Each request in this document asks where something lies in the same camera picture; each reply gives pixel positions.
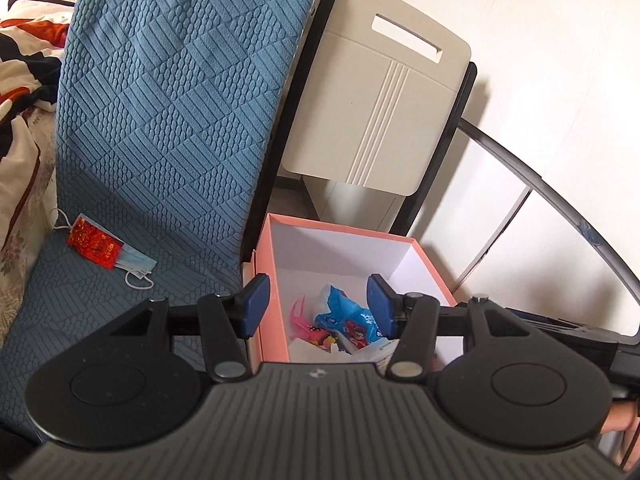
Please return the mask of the person's right hand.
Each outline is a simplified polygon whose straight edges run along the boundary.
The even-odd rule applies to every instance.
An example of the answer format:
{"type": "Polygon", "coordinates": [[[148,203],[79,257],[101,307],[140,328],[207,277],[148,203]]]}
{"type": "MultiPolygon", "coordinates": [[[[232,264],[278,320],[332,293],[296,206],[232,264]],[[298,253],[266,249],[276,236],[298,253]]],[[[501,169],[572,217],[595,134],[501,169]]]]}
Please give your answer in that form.
{"type": "Polygon", "coordinates": [[[616,401],[601,428],[601,434],[622,432],[623,440],[616,460],[630,471],[639,460],[639,401],[616,401]]]}

